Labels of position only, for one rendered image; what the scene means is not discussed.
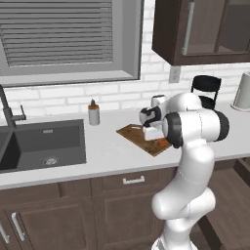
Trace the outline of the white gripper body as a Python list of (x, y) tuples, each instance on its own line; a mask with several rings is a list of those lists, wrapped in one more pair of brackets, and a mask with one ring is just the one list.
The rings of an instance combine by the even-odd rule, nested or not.
[(144, 127), (143, 133), (146, 141), (154, 141), (163, 138), (163, 132), (155, 127)]

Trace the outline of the brown wooden cutting board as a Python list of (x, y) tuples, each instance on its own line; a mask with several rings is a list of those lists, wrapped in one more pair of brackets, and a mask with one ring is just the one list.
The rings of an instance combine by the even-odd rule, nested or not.
[(172, 145), (168, 142), (167, 146), (158, 146), (157, 140), (154, 141), (146, 141), (144, 139), (143, 126), (136, 124), (129, 124), (119, 130), (117, 133), (137, 145), (147, 153), (152, 156), (156, 156), (159, 153), (163, 152), (165, 149), (171, 147)]

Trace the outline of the brown drawer front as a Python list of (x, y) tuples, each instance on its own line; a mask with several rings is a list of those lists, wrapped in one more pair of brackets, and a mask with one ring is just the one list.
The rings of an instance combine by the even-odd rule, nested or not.
[[(165, 187), (173, 180), (176, 172), (177, 168), (173, 167), (93, 178), (91, 180), (92, 194), (97, 196), (130, 189)], [(133, 180), (140, 176), (145, 176), (146, 178), (143, 183), (132, 185), (123, 185), (122, 183), (123, 178)]]

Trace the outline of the white soap dispenser bottle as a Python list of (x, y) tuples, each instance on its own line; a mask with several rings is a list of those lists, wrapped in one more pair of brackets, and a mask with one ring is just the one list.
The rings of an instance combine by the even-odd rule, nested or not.
[(91, 99), (91, 102), (88, 105), (88, 114), (90, 125), (97, 126), (100, 124), (100, 108), (94, 99)]

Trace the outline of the black stand appliance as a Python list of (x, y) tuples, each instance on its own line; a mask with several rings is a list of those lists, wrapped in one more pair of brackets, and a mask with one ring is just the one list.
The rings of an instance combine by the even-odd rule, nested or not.
[(210, 75), (196, 75), (192, 80), (191, 92), (198, 90), (206, 93), (214, 93), (214, 98), (200, 96), (204, 108), (214, 109), (221, 88), (222, 79)]

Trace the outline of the brown cupboard door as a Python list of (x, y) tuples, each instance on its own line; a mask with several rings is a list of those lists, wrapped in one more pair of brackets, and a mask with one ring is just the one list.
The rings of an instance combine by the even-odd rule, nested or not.
[[(17, 212), (25, 241), (12, 221)], [(93, 201), (62, 198), (4, 208), (21, 250), (97, 250)]]
[(152, 197), (152, 191), (95, 196), (98, 250), (150, 250), (163, 229), (152, 212)]

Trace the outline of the white kettle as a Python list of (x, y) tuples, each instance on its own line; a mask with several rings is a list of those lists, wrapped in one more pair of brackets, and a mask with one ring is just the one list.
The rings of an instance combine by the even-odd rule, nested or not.
[(250, 71), (242, 74), (234, 101), (230, 106), (238, 111), (250, 112)]

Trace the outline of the dark grey sink basin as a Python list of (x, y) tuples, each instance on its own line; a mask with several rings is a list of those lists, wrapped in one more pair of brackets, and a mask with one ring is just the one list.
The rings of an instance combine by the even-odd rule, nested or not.
[(83, 119), (0, 127), (0, 174), (86, 162)]

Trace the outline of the grey window with blinds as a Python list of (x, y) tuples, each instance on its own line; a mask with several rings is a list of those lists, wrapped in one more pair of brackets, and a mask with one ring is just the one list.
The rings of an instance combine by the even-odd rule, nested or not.
[(136, 80), (144, 0), (0, 0), (5, 87)]

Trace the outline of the dark grey tap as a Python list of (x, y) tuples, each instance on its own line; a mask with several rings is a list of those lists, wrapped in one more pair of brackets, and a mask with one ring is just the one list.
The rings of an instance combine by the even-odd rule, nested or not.
[(21, 107), (21, 115), (13, 115), (12, 109), (9, 107), (5, 92), (3, 87), (0, 85), (0, 100), (3, 106), (3, 112), (7, 121), (7, 125), (10, 129), (17, 128), (17, 121), (22, 121), (26, 119), (23, 107)]

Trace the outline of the grey wall socket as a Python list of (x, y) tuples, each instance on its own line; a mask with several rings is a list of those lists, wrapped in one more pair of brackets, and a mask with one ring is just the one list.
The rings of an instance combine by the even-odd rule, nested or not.
[(169, 73), (169, 82), (178, 83), (180, 80), (181, 68), (179, 66), (172, 66)]

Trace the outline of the dark brown wall cupboard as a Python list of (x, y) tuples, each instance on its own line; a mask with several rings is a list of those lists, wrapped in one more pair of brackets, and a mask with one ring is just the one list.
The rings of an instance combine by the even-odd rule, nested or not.
[(155, 0), (152, 50), (171, 65), (250, 63), (250, 0)]

